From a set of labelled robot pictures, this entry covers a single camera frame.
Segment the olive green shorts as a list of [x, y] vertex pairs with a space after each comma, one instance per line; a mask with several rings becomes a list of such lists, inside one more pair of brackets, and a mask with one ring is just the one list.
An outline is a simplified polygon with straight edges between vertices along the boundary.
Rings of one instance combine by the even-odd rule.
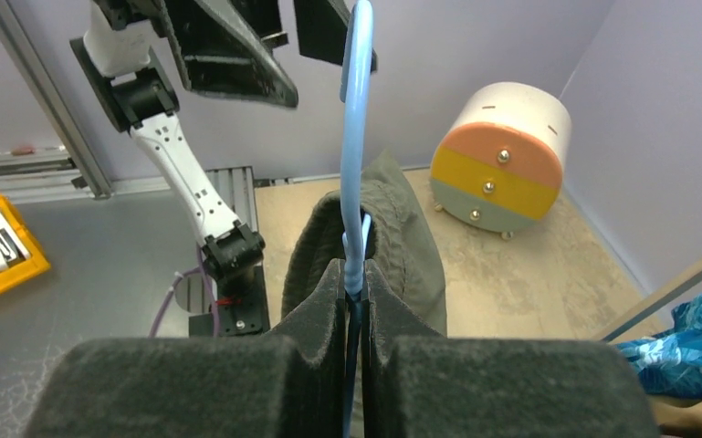
[[[361, 173], [361, 208], [372, 218], [367, 256], [393, 293], [445, 335], [445, 270], [415, 192], [387, 150]], [[331, 260], [344, 257], [343, 231], [340, 193], [327, 193], [313, 208], [289, 260], [283, 317], [312, 293]]]

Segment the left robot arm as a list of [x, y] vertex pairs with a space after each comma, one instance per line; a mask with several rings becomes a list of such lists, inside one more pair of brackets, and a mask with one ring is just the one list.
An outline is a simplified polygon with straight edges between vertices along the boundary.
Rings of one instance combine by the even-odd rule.
[[195, 158], [177, 94], [152, 50], [168, 41], [185, 90], [294, 109], [298, 89], [276, 61], [288, 43], [276, 1], [94, 1], [72, 50], [114, 129], [127, 133], [177, 193], [194, 224], [206, 274], [221, 283], [262, 261], [260, 233], [228, 207]]

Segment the light blue hanger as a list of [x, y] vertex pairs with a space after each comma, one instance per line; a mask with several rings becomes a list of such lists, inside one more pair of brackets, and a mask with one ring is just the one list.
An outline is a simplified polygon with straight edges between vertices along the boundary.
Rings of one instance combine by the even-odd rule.
[[344, 119], [340, 204], [344, 227], [344, 289], [354, 301], [360, 299], [363, 284], [365, 250], [361, 219], [361, 169], [372, 71], [373, 22], [372, 3], [356, 2], [351, 10], [341, 75]]

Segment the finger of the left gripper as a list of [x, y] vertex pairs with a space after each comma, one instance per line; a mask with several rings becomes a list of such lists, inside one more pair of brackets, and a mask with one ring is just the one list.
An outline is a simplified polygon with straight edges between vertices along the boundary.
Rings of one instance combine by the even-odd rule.
[[277, 1], [160, 1], [183, 88], [214, 99], [294, 109], [296, 85], [273, 50], [288, 43]]
[[351, 10], [342, 0], [294, 0], [299, 53], [342, 66]]

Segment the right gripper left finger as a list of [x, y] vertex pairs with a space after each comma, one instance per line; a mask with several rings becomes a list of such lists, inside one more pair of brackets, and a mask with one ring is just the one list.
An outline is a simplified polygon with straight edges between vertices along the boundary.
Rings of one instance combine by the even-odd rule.
[[70, 350], [28, 437], [339, 437], [343, 269], [269, 332], [234, 338], [94, 339]]

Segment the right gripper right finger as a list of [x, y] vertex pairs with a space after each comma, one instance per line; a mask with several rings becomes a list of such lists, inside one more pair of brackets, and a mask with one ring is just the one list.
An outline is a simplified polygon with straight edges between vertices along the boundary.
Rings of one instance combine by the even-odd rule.
[[656, 437], [619, 351], [576, 339], [450, 339], [365, 267], [361, 337], [369, 437]]

